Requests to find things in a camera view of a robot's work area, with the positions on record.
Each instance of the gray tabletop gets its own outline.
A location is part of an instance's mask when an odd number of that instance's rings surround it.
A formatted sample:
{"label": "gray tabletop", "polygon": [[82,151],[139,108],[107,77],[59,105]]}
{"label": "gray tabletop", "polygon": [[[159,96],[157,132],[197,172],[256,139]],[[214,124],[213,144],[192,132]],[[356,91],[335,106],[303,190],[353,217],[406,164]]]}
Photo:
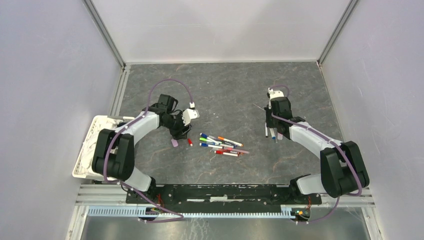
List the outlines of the gray tabletop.
{"label": "gray tabletop", "polygon": [[[187,140],[173,147],[166,128],[146,135],[136,146],[135,165],[159,184],[286,184],[308,173],[320,172],[319,159],[288,139],[265,138],[267,88],[290,87],[293,116],[340,139],[341,134],[325,82],[314,62],[193,63],[132,65],[119,115],[137,116],[147,104],[150,88],[162,79],[178,79],[189,86],[200,118],[193,120]],[[153,91],[189,106],[189,95],[176,82],[163,82]],[[250,151],[239,157],[216,155],[199,146],[199,133],[223,136]]]}

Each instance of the white basket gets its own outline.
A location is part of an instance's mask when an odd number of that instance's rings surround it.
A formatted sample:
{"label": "white basket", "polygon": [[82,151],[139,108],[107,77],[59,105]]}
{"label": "white basket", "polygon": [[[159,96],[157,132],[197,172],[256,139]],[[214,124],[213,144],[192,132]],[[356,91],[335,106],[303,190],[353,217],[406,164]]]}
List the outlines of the white basket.
{"label": "white basket", "polygon": [[[88,129],[87,135],[85,136],[85,140],[82,143],[81,150],[79,151],[78,158],[76,159],[75,166],[73,167],[72,176],[80,179],[93,179],[98,181],[103,181],[103,175],[93,172],[92,170],[92,162],[93,155],[91,157],[82,158],[83,149],[86,144],[89,144],[89,140],[93,137],[93,135],[98,135],[100,130],[102,129],[114,129],[116,126],[122,122],[129,122],[133,120],[134,117],[124,116],[111,118],[105,115],[97,115],[93,118],[91,122],[90,128]],[[108,180],[114,180],[113,177],[108,177]]]}

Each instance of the white wall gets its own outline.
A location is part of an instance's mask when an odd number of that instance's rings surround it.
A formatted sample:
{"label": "white wall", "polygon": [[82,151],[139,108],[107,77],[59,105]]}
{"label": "white wall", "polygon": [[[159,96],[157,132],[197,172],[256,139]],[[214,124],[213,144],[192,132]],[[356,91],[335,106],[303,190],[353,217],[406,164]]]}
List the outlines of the white wall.
{"label": "white wall", "polygon": [[0,239],[64,239],[72,168],[119,71],[81,0],[0,2]]}
{"label": "white wall", "polygon": [[349,0],[94,0],[127,62],[311,61]]}
{"label": "white wall", "polygon": [[323,64],[388,240],[422,239],[424,1],[360,1]]}

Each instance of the pile of markers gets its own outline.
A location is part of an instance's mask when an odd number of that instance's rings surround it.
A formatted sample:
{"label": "pile of markers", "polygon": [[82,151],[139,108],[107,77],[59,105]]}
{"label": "pile of markers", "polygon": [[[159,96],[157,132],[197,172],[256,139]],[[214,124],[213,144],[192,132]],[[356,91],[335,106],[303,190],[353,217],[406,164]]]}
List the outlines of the pile of markers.
{"label": "pile of markers", "polygon": [[239,149],[244,145],[242,143],[223,138],[222,136],[214,137],[200,133],[200,146],[210,147],[215,154],[238,157],[243,154],[248,154],[248,151]]}

